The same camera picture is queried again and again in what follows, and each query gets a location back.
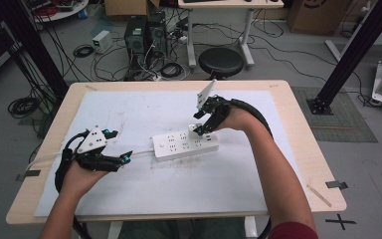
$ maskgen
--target floor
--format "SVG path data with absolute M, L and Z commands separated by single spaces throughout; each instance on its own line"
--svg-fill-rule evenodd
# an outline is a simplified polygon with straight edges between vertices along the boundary
M 332 37 L 292 34 L 288 31 L 285 22 L 277 21 L 275 23 L 284 31 L 280 37 L 273 38 L 255 27 L 252 27 L 252 34 L 266 39 L 278 49 L 310 52 L 331 63 L 335 63 L 335 61 L 326 48 L 324 40 L 333 40 L 340 49 L 347 41 L 338 34 Z M 100 15 L 98 10 L 91 9 L 90 16 L 85 20 L 72 17 L 56 22 L 53 26 L 66 53 L 73 58 L 72 51 L 74 48 L 81 44 L 91 44 L 92 37 L 101 30 L 109 30 L 113 37 L 122 37 L 125 23 L 110 21 Z M 276 33 L 276 36 L 280 32 L 278 26 L 269 21 L 266 23 L 260 21 L 257 26 L 262 29 L 265 26 L 269 33 Z M 240 25 L 233 25 L 232 27 L 237 31 L 242 31 Z M 225 36 L 218 30 L 201 26 L 196 27 L 194 32 L 197 41 L 216 45 L 229 44 L 233 40 L 226 36 L 237 37 L 239 35 L 232 30 L 224 29 Z M 57 66 L 62 70 L 60 57 L 55 45 L 50 40 L 49 34 L 46 31 L 41 31 L 41 36 Z M 282 79 L 295 87 L 322 87 L 324 81 L 319 77 L 327 80 L 334 69 L 333 65 L 308 54 L 275 50 L 272 45 L 258 37 L 250 39 L 250 42 L 254 41 L 251 44 L 251 52 L 256 65 L 231 77 L 230 80 Z M 116 43 L 117 46 L 124 46 L 122 41 Z M 199 55 L 206 48 L 208 46 L 198 45 L 196 54 Z M 177 62 L 184 65 L 187 63 L 185 50 L 186 48 L 183 46 L 179 46 L 176 50 Z M 317 78 L 302 75 L 290 63 L 276 61 L 273 57 L 290 61 L 300 72 L 317 76 Z M 91 76 L 92 61 L 93 57 L 76 59 L 76 66 L 91 80 L 96 78 L 96 76 Z M 372 47 L 355 70 L 362 83 L 361 90 L 367 96 L 372 91 L 378 61 L 382 61 L 382 46 Z M 126 51 L 118 49 L 101 59 L 98 68 L 114 73 L 125 67 L 127 63 Z M 68 68 L 65 60 L 64 68 L 65 72 Z M 105 75 L 107 73 L 104 71 L 97 73 L 101 77 L 110 77 L 110 75 Z M 86 77 L 81 76 L 78 72 L 76 75 L 79 77 L 78 79 L 69 72 L 65 76 L 65 80 L 68 82 L 87 81 Z M 116 78 L 122 76 L 122 71 L 115 75 Z M 208 74 L 197 68 L 188 76 L 182 75 L 178 77 L 178 79 L 180 78 L 201 80 L 207 79 Z M 348 91 L 357 91 L 360 82 L 352 75 L 344 88 Z M 31 153 L 41 142 L 36 137 L 31 125 L 19 124 L 20 120 L 13 119 L 7 112 L 12 101 L 24 98 L 29 93 L 30 86 L 27 81 L 14 62 L 8 61 L 0 69 L 0 238 L 36 238 L 42 229 L 42 225 L 13 226 L 5 222 L 6 214 L 22 184 L 16 180 L 16 177 L 24 171 Z M 347 209 L 338 214 L 315 214 L 315 222 L 320 238 L 382 239 L 382 109 L 364 107 L 356 99 L 357 94 L 350 94 L 350 96 L 378 139 L 378 143 L 327 141 L 318 143 L 334 177 L 341 182 L 346 182 L 348 188 L 342 190 L 347 202 Z M 326 222 L 326 220 L 338 220 L 338 218 L 346 221 L 346 223 Z M 260 231 L 264 228 L 265 220 L 262 217 L 257 218 Z M 107 236 L 108 223 L 90 223 L 90 230 L 94 238 L 104 238 Z

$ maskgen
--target floor mat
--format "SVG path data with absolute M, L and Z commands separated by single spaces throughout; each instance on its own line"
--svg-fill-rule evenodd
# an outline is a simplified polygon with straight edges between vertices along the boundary
M 314 99 L 320 88 L 292 88 L 293 94 L 317 141 L 378 142 L 348 94 L 337 94 L 333 116 L 313 115 L 306 99 Z

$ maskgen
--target red sleeve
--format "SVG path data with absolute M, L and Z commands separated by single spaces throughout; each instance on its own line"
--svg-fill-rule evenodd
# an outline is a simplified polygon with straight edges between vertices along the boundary
M 317 234 L 308 226 L 298 222 L 285 222 L 276 226 L 269 239 L 318 239 Z

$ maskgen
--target power strip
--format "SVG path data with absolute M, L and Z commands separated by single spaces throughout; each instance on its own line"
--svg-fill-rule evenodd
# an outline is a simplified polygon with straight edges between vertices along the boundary
M 165 161 L 219 149 L 219 141 L 213 132 L 199 136 L 192 131 L 195 127 L 196 125 L 192 124 L 188 130 L 154 136 L 156 160 Z

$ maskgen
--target round stool seat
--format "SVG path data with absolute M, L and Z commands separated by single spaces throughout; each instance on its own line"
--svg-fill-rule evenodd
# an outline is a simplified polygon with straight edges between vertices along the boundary
M 211 48 L 198 59 L 201 69 L 211 75 L 211 79 L 222 80 L 237 75 L 243 70 L 241 55 L 229 48 Z

